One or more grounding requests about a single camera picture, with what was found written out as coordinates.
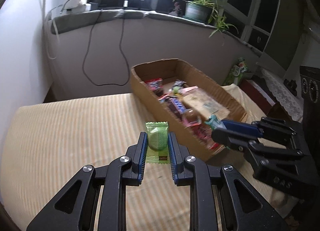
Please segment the white gloved hand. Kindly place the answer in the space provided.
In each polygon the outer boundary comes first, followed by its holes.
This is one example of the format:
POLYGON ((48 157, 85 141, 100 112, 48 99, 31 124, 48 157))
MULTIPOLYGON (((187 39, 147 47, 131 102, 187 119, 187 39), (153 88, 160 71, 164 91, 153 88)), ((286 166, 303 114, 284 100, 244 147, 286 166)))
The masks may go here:
POLYGON ((273 208, 279 209, 287 204, 288 195, 275 188, 272 189, 270 204, 273 208))

